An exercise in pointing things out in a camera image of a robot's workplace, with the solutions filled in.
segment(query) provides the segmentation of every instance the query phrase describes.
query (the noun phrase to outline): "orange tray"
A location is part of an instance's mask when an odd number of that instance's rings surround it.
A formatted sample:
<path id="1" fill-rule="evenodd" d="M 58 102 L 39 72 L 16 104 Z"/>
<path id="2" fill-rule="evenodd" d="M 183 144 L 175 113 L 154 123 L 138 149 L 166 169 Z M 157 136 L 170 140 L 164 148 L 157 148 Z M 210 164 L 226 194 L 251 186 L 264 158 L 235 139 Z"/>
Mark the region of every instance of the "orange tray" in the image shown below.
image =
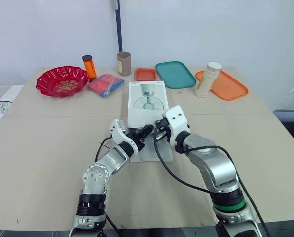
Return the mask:
<path id="1" fill-rule="evenodd" d="M 200 81 L 203 74 L 204 71 L 197 72 L 195 75 L 196 79 Z M 231 75 L 221 71 L 212 86 L 211 92 L 220 99 L 235 100 L 247 95 L 249 90 Z"/>
<path id="2" fill-rule="evenodd" d="M 153 81 L 157 80 L 157 72 L 154 68 L 137 68 L 135 70 L 136 81 Z"/>

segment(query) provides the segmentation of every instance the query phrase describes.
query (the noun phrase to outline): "beige tabletop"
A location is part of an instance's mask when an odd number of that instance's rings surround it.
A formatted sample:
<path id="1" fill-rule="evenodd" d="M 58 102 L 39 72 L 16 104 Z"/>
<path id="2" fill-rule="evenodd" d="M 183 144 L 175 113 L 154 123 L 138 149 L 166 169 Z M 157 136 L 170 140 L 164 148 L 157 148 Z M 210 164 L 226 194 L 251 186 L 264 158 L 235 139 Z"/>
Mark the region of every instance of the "beige tabletop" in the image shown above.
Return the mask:
<path id="1" fill-rule="evenodd" d="M 202 68 L 190 69 L 195 73 Z M 113 119 L 127 121 L 133 74 L 105 99 L 87 89 L 52 98 L 35 89 L 45 71 L 35 73 L 0 121 L 0 229 L 68 230 L 83 189 L 83 171 L 94 161 L 99 141 L 109 136 Z M 294 140 L 240 74 L 232 67 L 225 71 L 249 88 L 246 97 L 223 101 L 210 94 L 200 99 L 192 88 L 167 89 L 169 105 L 182 106 L 192 133 L 230 152 L 266 222 L 294 219 Z M 117 73 L 111 68 L 98 72 Z M 172 171 L 204 187 L 188 158 L 175 152 L 174 157 L 168 164 Z M 128 163 L 106 189 L 106 211 L 120 228 L 216 222 L 209 196 L 178 183 L 158 162 Z"/>

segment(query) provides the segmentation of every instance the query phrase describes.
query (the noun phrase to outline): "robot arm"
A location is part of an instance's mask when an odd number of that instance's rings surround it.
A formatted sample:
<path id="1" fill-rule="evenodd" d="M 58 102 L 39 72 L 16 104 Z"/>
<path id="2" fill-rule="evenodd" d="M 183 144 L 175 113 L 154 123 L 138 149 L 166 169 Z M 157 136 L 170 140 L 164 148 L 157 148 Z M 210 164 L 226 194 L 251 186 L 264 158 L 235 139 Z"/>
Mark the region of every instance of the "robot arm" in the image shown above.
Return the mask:
<path id="1" fill-rule="evenodd" d="M 191 134 L 180 106 L 175 106 L 156 122 L 158 139 L 167 136 L 179 153 L 191 148 L 211 146 L 207 138 Z M 190 161 L 199 168 L 213 202 L 219 222 L 216 230 L 221 237 L 262 237 L 258 225 L 239 187 L 236 169 L 231 160 L 217 148 L 187 152 Z"/>
<path id="2" fill-rule="evenodd" d="M 123 121 L 116 119 L 110 130 L 117 145 L 86 168 L 83 174 L 84 190 L 79 196 L 77 213 L 69 237 L 106 236 L 102 232 L 106 222 L 105 184 L 111 175 L 117 173 L 129 161 L 130 156 L 136 156 L 144 147 L 144 138 L 152 132 L 153 126 L 146 125 L 125 135 Z"/>

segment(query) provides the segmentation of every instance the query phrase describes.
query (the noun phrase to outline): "red decorative bowl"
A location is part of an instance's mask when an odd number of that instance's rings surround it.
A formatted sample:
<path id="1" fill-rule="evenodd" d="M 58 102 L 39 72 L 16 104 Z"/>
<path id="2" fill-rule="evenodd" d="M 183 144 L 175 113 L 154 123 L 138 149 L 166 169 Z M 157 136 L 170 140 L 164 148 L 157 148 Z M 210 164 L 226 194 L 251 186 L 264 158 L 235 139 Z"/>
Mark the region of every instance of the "red decorative bowl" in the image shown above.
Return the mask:
<path id="1" fill-rule="evenodd" d="M 71 96 L 80 92 L 88 80 L 87 72 L 79 67 L 58 67 L 40 76 L 37 79 L 36 89 L 44 95 Z"/>

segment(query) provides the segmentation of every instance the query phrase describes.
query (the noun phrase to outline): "teal tray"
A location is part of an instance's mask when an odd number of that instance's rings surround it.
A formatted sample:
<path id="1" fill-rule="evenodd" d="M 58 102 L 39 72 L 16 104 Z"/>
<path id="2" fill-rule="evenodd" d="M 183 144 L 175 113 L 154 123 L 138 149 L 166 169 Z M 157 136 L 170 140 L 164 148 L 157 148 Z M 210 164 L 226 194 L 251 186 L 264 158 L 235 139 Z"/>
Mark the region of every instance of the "teal tray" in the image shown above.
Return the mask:
<path id="1" fill-rule="evenodd" d="M 158 63 L 156 70 L 159 78 L 165 82 L 168 88 L 181 89 L 192 87 L 196 84 L 196 79 L 182 62 Z"/>

